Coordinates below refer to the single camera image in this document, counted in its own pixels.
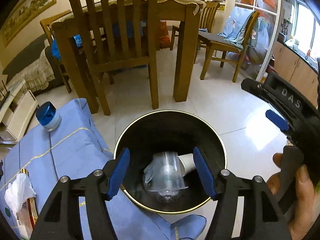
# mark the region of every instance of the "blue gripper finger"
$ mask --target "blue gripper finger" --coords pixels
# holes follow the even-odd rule
[[[124,153],[121,156],[121,159],[117,163],[117,166],[109,179],[107,195],[110,199],[118,194],[120,185],[124,179],[125,174],[127,173],[127,169],[129,166],[130,151],[128,148],[125,148],[123,151]]]
[[[276,114],[272,110],[266,111],[266,117],[273,122],[281,131],[287,131],[289,130],[289,125],[285,119],[283,119],[281,116]]]
[[[198,147],[193,149],[193,161],[195,162],[202,186],[204,187],[204,191],[210,198],[214,199],[217,194],[214,188],[214,177],[212,176],[209,167],[202,157]]]

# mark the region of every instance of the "human hand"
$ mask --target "human hand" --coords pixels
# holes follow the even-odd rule
[[[273,162],[281,168],[283,155],[273,155]],[[280,188],[280,173],[273,174],[267,181],[271,192],[276,194]],[[301,240],[308,232],[313,216],[313,204],[315,201],[315,190],[309,177],[306,165],[302,165],[296,174],[297,204],[294,219],[289,223],[292,240]]]

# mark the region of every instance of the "glass door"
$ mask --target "glass door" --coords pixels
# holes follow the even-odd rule
[[[260,81],[269,64],[280,28],[282,0],[236,0],[236,6],[256,10],[259,16],[257,46],[249,47],[241,66],[245,76]]]

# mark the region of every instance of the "window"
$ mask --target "window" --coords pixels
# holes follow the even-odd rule
[[[299,41],[298,49],[307,54],[311,49],[311,57],[320,57],[320,26],[312,12],[300,1],[296,0],[296,20],[293,36]]]

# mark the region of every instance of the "black trash can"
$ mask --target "black trash can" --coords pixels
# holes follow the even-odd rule
[[[176,110],[146,114],[131,123],[116,143],[116,157],[124,147],[130,150],[130,164],[123,180],[123,192],[138,206],[165,214],[182,214],[195,210],[210,200],[204,192],[197,171],[184,177],[187,189],[172,202],[159,202],[143,188],[143,170],[155,153],[174,151],[178,155],[198,147],[217,177],[227,167],[226,150],[215,130],[199,117]]]

